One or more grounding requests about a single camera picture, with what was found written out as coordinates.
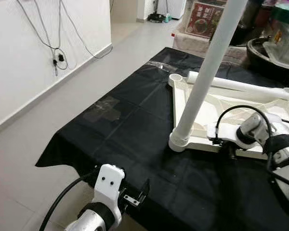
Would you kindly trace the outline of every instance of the black cloth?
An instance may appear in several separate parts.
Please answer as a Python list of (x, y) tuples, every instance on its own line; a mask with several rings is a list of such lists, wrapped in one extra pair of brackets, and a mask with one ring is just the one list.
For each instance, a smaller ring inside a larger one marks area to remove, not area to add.
[[(169, 149), (173, 107), (168, 76), (187, 76), (202, 61), (163, 49), (57, 131), (36, 166), (65, 164), (83, 175), (96, 164), (114, 164), (125, 169), (126, 182), (138, 190), (150, 179), (142, 209), (128, 211), (150, 231), (289, 231), (289, 216), (270, 186), (265, 162)], [(221, 65), (217, 76), (282, 87), (240, 67)]]

